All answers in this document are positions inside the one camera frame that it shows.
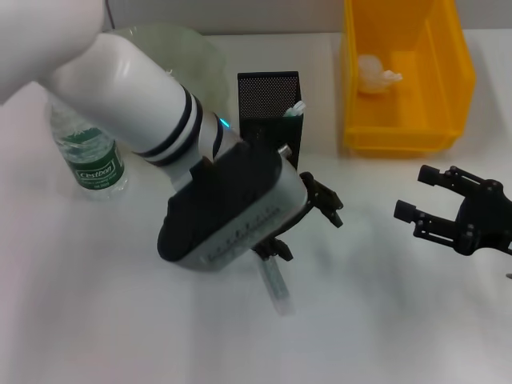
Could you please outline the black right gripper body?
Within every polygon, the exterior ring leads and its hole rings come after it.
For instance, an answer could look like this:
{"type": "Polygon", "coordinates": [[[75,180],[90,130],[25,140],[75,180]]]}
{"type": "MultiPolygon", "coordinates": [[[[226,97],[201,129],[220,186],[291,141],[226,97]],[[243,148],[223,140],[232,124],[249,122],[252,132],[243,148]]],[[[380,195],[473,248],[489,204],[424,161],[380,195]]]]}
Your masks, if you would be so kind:
{"type": "Polygon", "coordinates": [[[456,217],[456,252],[470,256],[489,248],[511,255],[511,200],[503,184],[487,179],[480,183],[465,179],[464,200],[456,217]]]}

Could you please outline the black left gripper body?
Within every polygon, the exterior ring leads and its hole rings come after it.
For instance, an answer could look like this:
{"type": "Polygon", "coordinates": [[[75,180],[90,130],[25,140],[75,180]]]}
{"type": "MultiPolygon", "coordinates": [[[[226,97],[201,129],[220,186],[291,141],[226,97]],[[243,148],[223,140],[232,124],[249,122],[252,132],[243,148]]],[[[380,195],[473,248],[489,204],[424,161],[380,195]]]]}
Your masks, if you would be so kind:
{"type": "Polygon", "coordinates": [[[277,229],[274,232],[274,236],[277,237],[291,228],[293,228],[295,225],[297,225],[312,209],[313,209],[313,200],[315,197],[315,192],[313,189],[308,188],[307,189],[307,200],[306,204],[303,208],[300,209],[300,211],[293,216],[288,222],[286,222],[283,226],[281,226],[279,229],[277,229]]]}

